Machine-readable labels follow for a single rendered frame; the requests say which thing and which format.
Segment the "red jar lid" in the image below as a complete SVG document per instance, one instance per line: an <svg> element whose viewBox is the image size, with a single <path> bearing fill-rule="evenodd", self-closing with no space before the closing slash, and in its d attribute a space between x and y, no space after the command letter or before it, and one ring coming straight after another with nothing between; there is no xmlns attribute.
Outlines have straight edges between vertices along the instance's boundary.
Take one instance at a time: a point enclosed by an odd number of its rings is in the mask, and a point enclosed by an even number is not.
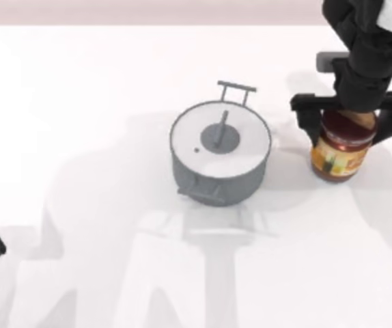
<svg viewBox="0 0 392 328"><path fill-rule="evenodd" d="M338 111L325 111L322 116L322 127L324 130L337 139L342 139L348 143L363 143L371 141L377 131L376 115L374 113L374 128L369 130L356 122L350 120Z"/></svg>

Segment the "orange label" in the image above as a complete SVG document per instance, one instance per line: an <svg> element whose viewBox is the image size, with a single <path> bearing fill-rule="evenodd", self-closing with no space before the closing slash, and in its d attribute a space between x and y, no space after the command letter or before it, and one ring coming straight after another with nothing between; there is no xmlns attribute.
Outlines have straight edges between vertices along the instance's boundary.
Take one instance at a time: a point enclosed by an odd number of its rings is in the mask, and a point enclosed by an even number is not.
<svg viewBox="0 0 392 328"><path fill-rule="evenodd" d="M311 151L311 161L324 173L332 176L351 176L359 170L368 149L342 152L319 138L317 146Z"/></svg>

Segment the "metal cooking pot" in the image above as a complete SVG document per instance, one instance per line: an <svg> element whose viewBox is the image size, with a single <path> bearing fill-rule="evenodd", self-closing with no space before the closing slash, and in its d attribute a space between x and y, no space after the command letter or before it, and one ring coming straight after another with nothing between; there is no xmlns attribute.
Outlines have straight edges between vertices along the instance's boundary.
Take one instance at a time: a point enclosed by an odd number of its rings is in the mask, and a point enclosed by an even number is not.
<svg viewBox="0 0 392 328"><path fill-rule="evenodd" d="M170 148L178 193L209 206L231 206L251 197L266 172L272 138L265 121L246 106L253 87L219 81L220 100L187 109L173 123ZM245 91L226 101L227 88Z"/></svg>

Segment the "jar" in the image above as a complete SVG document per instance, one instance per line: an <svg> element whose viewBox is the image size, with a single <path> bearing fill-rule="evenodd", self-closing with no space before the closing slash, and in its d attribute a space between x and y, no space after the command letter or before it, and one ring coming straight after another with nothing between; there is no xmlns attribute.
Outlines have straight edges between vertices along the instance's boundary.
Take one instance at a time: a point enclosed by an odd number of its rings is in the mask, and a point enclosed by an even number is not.
<svg viewBox="0 0 392 328"><path fill-rule="evenodd" d="M325 111L319 140L311 150L313 171L327 181L349 180L363 164L377 127L373 112Z"/></svg>

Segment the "white table surface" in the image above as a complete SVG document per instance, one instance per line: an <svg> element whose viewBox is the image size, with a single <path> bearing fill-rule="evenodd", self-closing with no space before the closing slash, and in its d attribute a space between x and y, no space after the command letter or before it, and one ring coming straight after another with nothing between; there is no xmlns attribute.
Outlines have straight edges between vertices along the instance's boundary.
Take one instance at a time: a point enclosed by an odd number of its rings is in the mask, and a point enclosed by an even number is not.
<svg viewBox="0 0 392 328"><path fill-rule="evenodd" d="M0 327L392 328L392 139L331 186L289 107L332 94L315 57L340 50L328 27L0 27ZM167 141L219 79L258 88L275 140L262 188L213 209Z"/></svg>

